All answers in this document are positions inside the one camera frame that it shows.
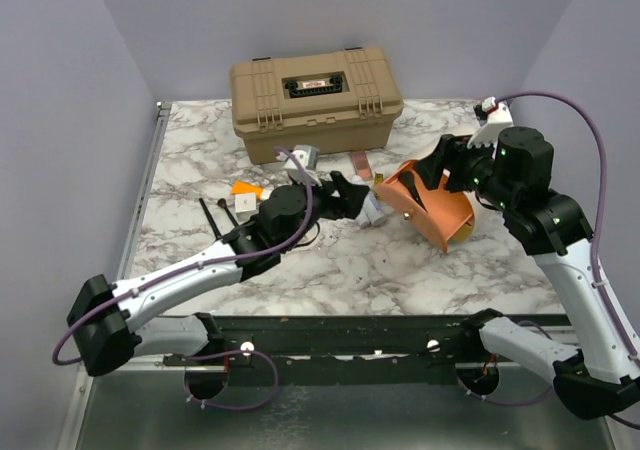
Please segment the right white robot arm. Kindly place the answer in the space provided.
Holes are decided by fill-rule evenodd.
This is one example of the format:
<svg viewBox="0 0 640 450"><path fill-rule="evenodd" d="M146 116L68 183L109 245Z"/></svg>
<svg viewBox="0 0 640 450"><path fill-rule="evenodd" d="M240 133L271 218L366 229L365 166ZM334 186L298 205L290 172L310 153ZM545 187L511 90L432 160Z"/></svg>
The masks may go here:
<svg viewBox="0 0 640 450"><path fill-rule="evenodd" d="M497 354L549 382L583 420L615 414L639 401L632 329L614 314L614 294L591 250L595 234L580 205L550 187L553 146L536 129L510 127L494 144L443 135L414 169L429 190L473 192L494 205L509 233L543 271L578 339L552 341L487 309L467 319L461 353L481 361Z"/></svg>

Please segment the black round makeup brush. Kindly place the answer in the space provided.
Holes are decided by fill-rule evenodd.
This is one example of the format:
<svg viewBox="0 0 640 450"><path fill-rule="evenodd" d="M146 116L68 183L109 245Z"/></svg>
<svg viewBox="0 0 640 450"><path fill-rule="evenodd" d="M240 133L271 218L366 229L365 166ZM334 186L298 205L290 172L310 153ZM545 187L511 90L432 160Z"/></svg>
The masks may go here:
<svg viewBox="0 0 640 450"><path fill-rule="evenodd" d="M239 222L238 222L236 216L234 215L234 213L229 208L227 200L225 198L220 198L220 199L217 200L216 204L220 209L222 209L224 211L224 213L226 214L227 218L231 222L232 226L234 228L238 227L239 226Z"/></svg>

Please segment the white round makeup organizer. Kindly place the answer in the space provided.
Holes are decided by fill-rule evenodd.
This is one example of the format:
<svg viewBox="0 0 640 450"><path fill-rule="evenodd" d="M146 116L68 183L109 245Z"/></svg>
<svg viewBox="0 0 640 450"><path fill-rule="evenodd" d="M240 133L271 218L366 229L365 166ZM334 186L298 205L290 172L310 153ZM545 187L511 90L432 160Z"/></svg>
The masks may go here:
<svg viewBox="0 0 640 450"><path fill-rule="evenodd" d="M439 136L428 137L401 159L398 168L382 183L374 185L377 196L394 211L408 217L408 222L439 250L447 253L453 242L468 240L479 227L490 220L491 212L484 208L472 193L450 193L444 189L448 172L441 178L436 190L427 190L414 170L414 164L430 155ZM399 175L411 172L414 185L422 205L418 204L411 192L399 181Z"/></svg>

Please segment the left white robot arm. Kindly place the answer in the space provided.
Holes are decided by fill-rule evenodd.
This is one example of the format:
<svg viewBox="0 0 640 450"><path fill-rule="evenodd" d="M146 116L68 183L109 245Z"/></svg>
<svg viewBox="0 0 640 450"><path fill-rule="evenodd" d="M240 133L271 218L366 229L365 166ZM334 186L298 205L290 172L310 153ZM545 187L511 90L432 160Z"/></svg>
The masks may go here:
<svg viewBox="0 0 640 450"><path fill-rule="evenodd" d="M355 219L369 188L338 171L328 180L292 182L273 190L258 212L199 253L142 277L110 282L87 279L67 316L69 337L92 377L106 375L135 356L178 353L206 365L221 341L200 317L174 330L164 312L203 293L261 275L278 265L320 219Z"/></svg>

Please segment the black fan makeup brush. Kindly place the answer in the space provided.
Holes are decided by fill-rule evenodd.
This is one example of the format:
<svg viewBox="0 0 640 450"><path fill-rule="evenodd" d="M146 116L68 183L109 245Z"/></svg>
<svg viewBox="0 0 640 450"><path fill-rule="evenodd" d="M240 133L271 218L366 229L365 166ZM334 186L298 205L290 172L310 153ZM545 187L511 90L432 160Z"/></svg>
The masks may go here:
<svg viewBox="0 0 640 450"><path fill-rule="evenodd" d="M411 198L421 208L426 209L416 186L414 173L412 171L402 172L398 175L398 181L408 190Z"/></svg>

